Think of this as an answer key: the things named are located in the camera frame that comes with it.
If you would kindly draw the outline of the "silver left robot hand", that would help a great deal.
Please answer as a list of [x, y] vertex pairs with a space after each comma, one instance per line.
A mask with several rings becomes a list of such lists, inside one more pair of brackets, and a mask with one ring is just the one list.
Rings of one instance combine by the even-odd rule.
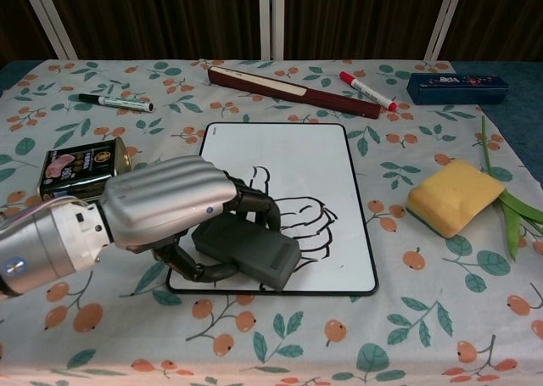
[[98, 207], [109, 239], [139, 254], [150, 250], [157, 260], [196, 283], [212, 283], [237, 273], [230, 264], [199, 264], [183, 250], [179, 238], [190, 228], [231, 211], [277, 232], [280, 210], [266, 193], [249, 187], [199, 155], [168, 159], [157, 165], [111, 177]]

